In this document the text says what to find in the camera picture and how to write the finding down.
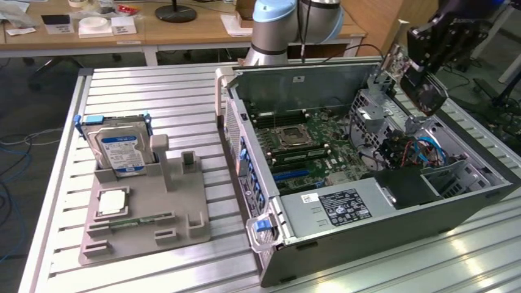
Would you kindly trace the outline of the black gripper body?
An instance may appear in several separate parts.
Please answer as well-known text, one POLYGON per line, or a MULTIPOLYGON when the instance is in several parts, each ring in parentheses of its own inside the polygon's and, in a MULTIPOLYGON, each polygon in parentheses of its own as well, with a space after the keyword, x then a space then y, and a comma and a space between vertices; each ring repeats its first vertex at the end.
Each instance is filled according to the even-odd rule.
POLYGON ((500 8, 502 3, 495 0, 438 1, 436 29, 446 29, 451 24, 480 29, 482 23, 500 8))

